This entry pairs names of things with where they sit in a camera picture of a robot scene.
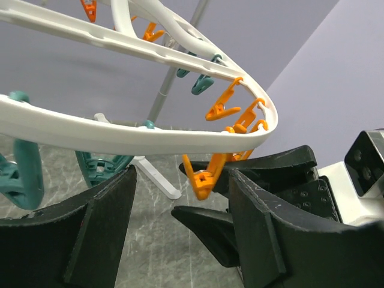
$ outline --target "teal clothespin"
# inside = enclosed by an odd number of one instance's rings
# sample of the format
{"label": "teal clothespin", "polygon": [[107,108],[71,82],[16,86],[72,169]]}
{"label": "teal clothespin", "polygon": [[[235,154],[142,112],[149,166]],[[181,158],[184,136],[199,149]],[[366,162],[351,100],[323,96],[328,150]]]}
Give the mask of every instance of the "teal clothespin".
{"label": "teal clothespin", "polygon": [[[216,54],[211,62],[217,63],[217,58],[222,59],[221,55]],[[192,94],[193,95],[199,95],[202,92],[206,91],[209,87],[211,87],[215,83],[215,80],[212,79],[210,76],[201,74],[199,78],[197,78],[195,84],[192,87]]]}
{"label": "teal clothespin", "polygon": [[[192,52],[188,52],[189,55],[192,55],[192,56],[197,56],[195,53],[192,53]],[[190,71],[188,70],[185,70],[185,69],[181,69],[179,68],[176,72],[176,75],[179,77],[179,78],[183,78],[185,77]]]}
{"label": "teal clothespin", "polygon": [[[143,126],[154,129],[153,122],[147,120]],[[112,159],[93,157],[91,153],[75,151],[77,162],[89,188],[123,171],[133,160],[132,155],[116,155]]]}
{"label": "teal clothespin", "polygon": [[[29,97],[24,92],[12,92],[9,98],[29,103]],[[16,139],[13,142],[13,154],[16,163],[8,161],[0,154],[0,193],[19,208],[37,209],[44,197],[38,145]]]}

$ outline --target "orange clothespin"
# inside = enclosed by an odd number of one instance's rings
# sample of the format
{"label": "orange clothespin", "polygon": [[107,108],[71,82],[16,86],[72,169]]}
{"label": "orange clothespin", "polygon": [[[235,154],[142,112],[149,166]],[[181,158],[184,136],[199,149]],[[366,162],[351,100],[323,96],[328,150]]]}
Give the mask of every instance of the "orange clothespin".
{"label": "orange clothespin", "polygon": [[234,87],[240,84],[242,81],[242,77],[237,77],[231,85],[224,91],[224,93],[220,96],[220,98],[216,101],[216,103],[211,107],[208,113],[205,115],[205,119],[207,121],[215,121],[224,117],[228,117],[232,114],[235,114],[241,111],[240,107],[233,107],[228,110],[225,108],[225,104],[232,97],[233,93],[235,93]]}
{"label": "orange clothespin", "polygon": [[[261,119],[256,122],[250,133],[256,132],[259,129],[260,124],[263,125],[265,131],[268,130],[268,123],[264,119]],[[240,160],[248,159],[248,157],[252,154],[253,151],[254,149],[248,150],[247,152],[243,152]]]}
{"label": "orange clothespin", "polygon": [[247,133],[247,129],[249,125],[256,119],[256,113],[253,110],[257,105],[260,108],[259,103],[265,105],[264,99],[258,98],[253,101],[253,103],[244,111],[244,113],[240,116],[240,118],[236,121],[233,126],[235,133],[245,134]]}
{"label": "orange clothespin", "polygon": [[[230,127],[230,126],[226,127],[225,131],[229,133],[235,133],[235,130],[233,129],[233,127]],[[235,155],[236,153],[227,153],[227,162],[236,161]]]}
{"label": "orange clothespin", "polygon": [[[226,131],[234,133],[232,127],[227,127]],[[208,198],[212,189],[215,187],[229,156],[232,155],[225,153],[213,154],[206,170],[198,172],[193,171],[188,155],[182,156],[185,173],[190,180],[191,186],[198,200],[206,200]]]}
{"label": "orange clothespin", "polygon": [[154,42],[157,39],[159,39],[161,36],[164,34],[164,30],[159,30],[156,33],[154,33],[154,30],[156,28],[156,23],[151,22],[149,23],[144,35],[143,35],[143,40],[149,41],[149,42]]}
{"label": "orange clothespin", "polygon": [[89,21],[94,23],[96,21],[97,1],[96,0],[80,0],[83,5],[85,14]]}

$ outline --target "gray pole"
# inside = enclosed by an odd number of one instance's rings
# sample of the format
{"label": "gray pole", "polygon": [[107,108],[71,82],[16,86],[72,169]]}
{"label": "gray pole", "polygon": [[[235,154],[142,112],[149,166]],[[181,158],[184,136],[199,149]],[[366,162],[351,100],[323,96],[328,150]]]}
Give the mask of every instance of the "gray pole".
{"label": "gray pole", "polygon": [[[199,24],[199,22],[203,16],[203,13],[205,12],[205,9],[208,6],[208,3],[209,3],[209,0],[200,0],[199,1],[198,5],[196,7],[196,10],[193,13],[192,19],[190,21],[192,26],[194,26],[194,27],[198,26],[198,24]],[[178,51],[184,52],[185,49],[183,47],[179,46]],[[156,122],[156,120],[160,114],[160,111],[162,110],[163,105],[164,105],[165,101],[167,100],[168,93],[169,93],[170,88],[173,84],[173,81],[176,77],[176,71],[177,71],[176,67],[169,67],[169,70],[168,70],[167,75],[164,79],[164,82],[163,82],[159,92],[157,93],[156,99],[152,105],[151,111],[149,112],[149,115],[147,118],[148,120],[152,121],[153,123]]]}

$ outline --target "white stand leg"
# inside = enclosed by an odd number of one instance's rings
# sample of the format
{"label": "white stand leg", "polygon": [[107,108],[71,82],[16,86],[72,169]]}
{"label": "white stand leg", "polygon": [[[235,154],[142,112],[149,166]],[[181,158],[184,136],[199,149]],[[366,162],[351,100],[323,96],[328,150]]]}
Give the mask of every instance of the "white stand leg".
{"label": "white stand leg", "polygon": [[[109,123],[102,113],[95,114],[94,119],[99,122]],[[177,190],[145,156],[135,156],[131,164],[139,168],[169,199],[175,200],[181,197],[180,190]]]}

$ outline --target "clothespin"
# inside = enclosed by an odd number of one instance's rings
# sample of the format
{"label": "clothespin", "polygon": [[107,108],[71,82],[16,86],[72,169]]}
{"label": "clothespin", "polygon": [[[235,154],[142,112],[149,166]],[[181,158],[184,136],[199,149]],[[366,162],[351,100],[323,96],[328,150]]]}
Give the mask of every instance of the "clothespin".
{"label": "clothespin", "polygon": [[[151,121],[146,121],[143,126],[154,129]],[[77,162],[84,180],[89,188],[108,180],[113,175],[124,170],[133,160],[132,155],[116,155],[112,159],[93,157],[91,153],[75,151]]]}
{"label": "clothespin", "polygon": [[[192,55],[192,56],[197,56],[195,53],[192,53],[192,52],[188,52],[189,55]],[[179,78],[183,78],[185,77],[190,71],[186,70],[186,69],[181,69],[179,68],[176,72],[176,75],[179,77]]]}
{"label": "clothespin", "polygon": [[239,85],[240,81],[242,81],[242,77],[237,77],[232,82],[232,84],[229,85],[229,87],[224,91],[224,93],[220,96],[220,98],[216,101],[216,103],[211,107],[211,109],[205,115],[205,119],[207,121],[215,121],[241,111],[240,107],[233,107],[228,110],[225,109],[225,104],[228,102],[231,96],[235,93],[234,87],[236,85]]}
{"label": "clothespin", "polygon": [[[233,127],[226,127],[225,131],[229,132],[229,133],[235,133],[235,130],[233,129]],[[237,157],[238,153],[227,153],[227,162],[233,162],[233,161],[237,161],[238,160],[238,157]]]}
{"label": "clothespin", "polygon": [[247,133],[247,129],[249,125],[256,119],[256,113],[253,110],[257,105],[260,108],[259,103],[265,105],[264,99],[258,98],[253,101],[253,103],[244,111],[244,113],[240,116],[240,118],[236,121],[233,126],[235,133],[245,134]]}
{"label": "clothespin", "polygon": [[[256,124],[254,125],[254,127],[252,128],[252,130],[250,131],[250,133],[253,133],[253,132],[256,132],[257,130],[259,130],[259,126],[260,125],[263,125],[263,129],[266,131],[268,130],[268,123],[264,120],[264,119],[261,119],[261,120],[258,120],[256,122]],[[246,152],[243,152],[241,155],[242,157],[239,159],[239,160],[246,160],[249,158],[249,156],[252,154],[252,152],[254,151],[254,149],[251,149],[251,150],[248,150]]]}
{"label": "clothespin", "polygon": [[[222,59],[221,55],[216,54],[212,58],[211,62],[217,63],[218,62],[218,60],[217,60],[218,58]],[[199,76],[199,78],[197,78],[195,84],[192,87],[192,94],[193,95],[201,94],[202,92],[206,91],[209,87],[211,87],[214,82],[215,82],[215,80],[212,79],[210,76],[201,74]]]}
{"label": "clothespin", "polygon": [[[227,127],[226,131],[234,133],[232,127]],[[215,187],[224,165],[230,154],[213,154],[206,170],[194,172],[188,155],[183,155],[185,173],[190,180],[190,184],[198,200],[206,200]]]}
{"label": "clothespin", "polygon": [[89,21],[94,23],[96,21],[97,1],[96,0],[80,0],[83,5],[85,14]]}
{"label": "clothespin", "polygon": [[149,41],[149,42],[154,42],[157,39],[159,39],[163,34],[165,33],[164,30],[159,30],[156,33],[154,33],[154,30],[156,28],[157,24],[154,22],[149,23],[144,35],[143,35],[143,40]]}

